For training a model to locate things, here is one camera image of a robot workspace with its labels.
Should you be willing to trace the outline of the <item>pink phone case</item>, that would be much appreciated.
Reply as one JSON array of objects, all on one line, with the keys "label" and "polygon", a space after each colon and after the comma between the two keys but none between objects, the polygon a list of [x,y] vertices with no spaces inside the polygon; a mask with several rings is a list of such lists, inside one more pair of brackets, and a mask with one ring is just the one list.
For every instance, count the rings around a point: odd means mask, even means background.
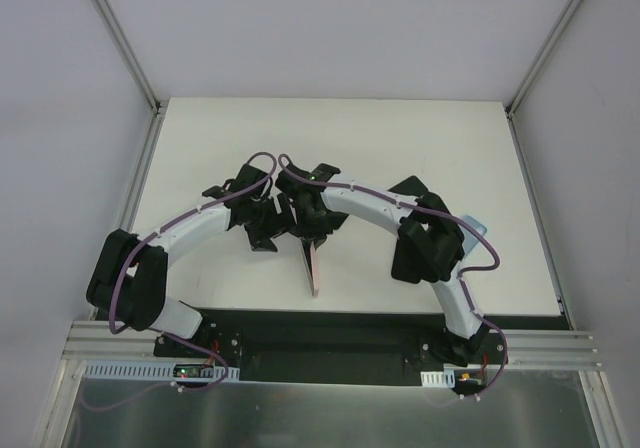
[{"label": "pink phone case", "polygon": [[317,298],[320,291],[319,262],[317,249],[320,242],[317,240],[303,239],[301,241],[303,260],[306,267],[311,296]]}]

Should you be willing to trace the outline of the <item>black phone case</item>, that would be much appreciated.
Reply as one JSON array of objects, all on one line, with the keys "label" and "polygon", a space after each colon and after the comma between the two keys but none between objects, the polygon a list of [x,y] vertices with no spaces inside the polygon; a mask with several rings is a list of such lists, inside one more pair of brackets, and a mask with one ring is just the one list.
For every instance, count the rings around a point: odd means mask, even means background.
[{"label": "black phone case", "polygon": [[422,257],[418,251],[397,244],[392,261],[391,277],[401,282],[418,284],[423,281],[421,262]]}]

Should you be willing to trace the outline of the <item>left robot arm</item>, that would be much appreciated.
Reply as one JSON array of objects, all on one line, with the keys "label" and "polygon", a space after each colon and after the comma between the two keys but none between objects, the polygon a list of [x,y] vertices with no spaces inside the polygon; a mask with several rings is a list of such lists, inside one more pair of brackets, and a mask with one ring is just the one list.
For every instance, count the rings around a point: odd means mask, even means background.
[{"label": "left robot arm", "polygon": [[123,229],[105,239],[86,299],[108,315],[110,329],[155,330],[177,336],[188,356],[211,345],[210,323],[198,310],[169,297],[169,269],[211,238],[242,227],[255,252],[277,251],[274,239],[293,227],[285,196],[271,196],[273,173],[245,163],[236,177],[202,193],[202,202],[146,235]]}]

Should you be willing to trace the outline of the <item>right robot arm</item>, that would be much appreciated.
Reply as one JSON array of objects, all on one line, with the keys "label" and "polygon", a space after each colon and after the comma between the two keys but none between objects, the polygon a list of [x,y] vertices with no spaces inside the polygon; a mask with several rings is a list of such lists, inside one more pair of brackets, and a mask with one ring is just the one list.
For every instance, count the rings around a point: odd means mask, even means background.
[{"label": "right robot arm", "polygon": [[443,310],[445,327],[429,346],[434,358],[466,366],[486,349],[489,331],[461,277],[465,237],[481,235],[450,213],[442,198],[410,176],[388,191],[357,184],[331,165],[305,171],[287,163],[276,187],[286,197],[301,242],[310,291],[319,292],[317,249],[348,217],[380,227],[396,238],[393,279],[431,285]]}]

